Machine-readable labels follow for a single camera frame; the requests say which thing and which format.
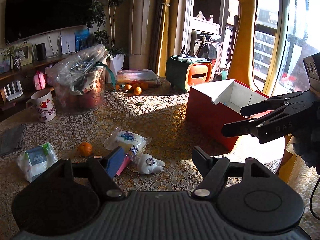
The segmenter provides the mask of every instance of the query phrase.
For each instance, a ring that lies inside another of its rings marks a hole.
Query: pink toy bag
[[[35,85],[36,90],[45,88],[45,77],[41,71],[37,70],[36,74],[33,77],[33,84]]]

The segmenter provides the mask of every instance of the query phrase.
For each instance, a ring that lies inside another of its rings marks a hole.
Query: mug
[[[36,108],[40,122],[51,121],[57,115],[50,89],[42,89],[34,93],[26,102],[26,108],[31,106]]]

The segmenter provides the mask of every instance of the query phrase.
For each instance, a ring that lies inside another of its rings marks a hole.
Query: pink tag
[[[129,165],[131,162],[129,156],[124,157],[123,163],[121,164],[119,170],[117,171],[117,175],[120,176],[121,172]]]

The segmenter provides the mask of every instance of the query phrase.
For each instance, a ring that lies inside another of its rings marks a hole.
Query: white bottle
[[[213,16],[212,16],[212,14],[210,14],[210,17],[209,17],[209,19],[208,19],[208,22],[213,23]]]
[[[196,18],[200,18],[202,20],[205,20],[205,17],[203,16],[202,11],[199,12],[199,14],[197,15]]]

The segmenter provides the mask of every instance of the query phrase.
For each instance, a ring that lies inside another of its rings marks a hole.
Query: wall-mounted tv
[[[84,25],[92,0],[7,0],[5,38],[9,42]]]

